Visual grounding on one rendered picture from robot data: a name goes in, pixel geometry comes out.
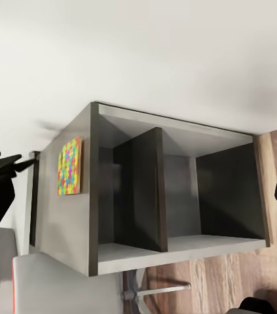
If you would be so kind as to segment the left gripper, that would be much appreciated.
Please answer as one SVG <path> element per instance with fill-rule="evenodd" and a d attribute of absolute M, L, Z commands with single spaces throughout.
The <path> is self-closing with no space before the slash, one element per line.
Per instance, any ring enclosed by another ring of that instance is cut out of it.
<path fill-rule="evenodd" d="M 0 151 L 1 156 L 1 151 Z M 0 176 L 9 174 L 11 178 L 17 177 L 16 172 L 22 172 L 29 166 L 33 165 L 37 162 L 37 159 L 34 157 L 33 159 L 27 160 L 25 162 L 19 162 L 15 164 L 15 161 L 19 160 L 19 158 L 23 157 L 20 154 L 15 154 L 14 156 L 8 156 L 6 158 L 0 159 Z"/>

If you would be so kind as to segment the jigsaw puzzle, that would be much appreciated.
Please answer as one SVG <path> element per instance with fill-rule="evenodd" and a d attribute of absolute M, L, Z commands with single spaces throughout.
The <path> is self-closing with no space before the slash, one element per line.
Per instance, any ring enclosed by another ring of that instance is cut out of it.
<path fill-rule="evenodd" d="M 79 194 L 82 137 L 69 142 L 62 149 L 58 165 L 58 195 Z"/>

